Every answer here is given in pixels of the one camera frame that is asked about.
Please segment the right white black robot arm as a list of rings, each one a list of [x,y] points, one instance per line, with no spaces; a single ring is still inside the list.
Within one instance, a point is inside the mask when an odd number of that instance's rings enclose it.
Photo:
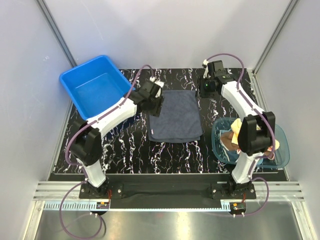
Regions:
[[[209,98],[218,93],[231,104],[240,118],[239,131],[233,133],[239,147],[238,159],[226,184],[228,195],[236,199],[250,190],[257,163],[275,156],[276,117],[248,96],[241,86],[241,78],[228,73],[222,61],[205,59],[202,65],[205,71],[198,79],[199,96]]]

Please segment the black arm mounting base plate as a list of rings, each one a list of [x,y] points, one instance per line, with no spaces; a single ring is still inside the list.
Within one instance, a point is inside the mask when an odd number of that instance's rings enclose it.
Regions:
[[[125,199],[137,196],[197,196],[214,200],[255,200],[252,182],[236,184],[228,173],[109,174],[100,187],[83,183],[80,199]]]

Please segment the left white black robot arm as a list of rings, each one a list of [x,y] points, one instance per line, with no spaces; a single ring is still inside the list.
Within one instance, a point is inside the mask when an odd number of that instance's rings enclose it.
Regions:
[[[79,130],[70,139],[65,156],[75,157],[81,167],[85,181],[91,185],[90,192],[97,198],[108,193],[108,181],[102,170],[102,140],[115,127],[144,112],[159,117],[164,102],[164,82],[151,78],[137,89],[130,89],[113,106],[78,124]]]

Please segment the dark grey-blue towel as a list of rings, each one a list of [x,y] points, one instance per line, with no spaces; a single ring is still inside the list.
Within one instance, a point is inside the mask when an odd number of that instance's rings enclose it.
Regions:
[[[147,118],[148,139],[158,143],[189,143],[203,135],[199,105],[194,90],[165,90],[158,117]]]

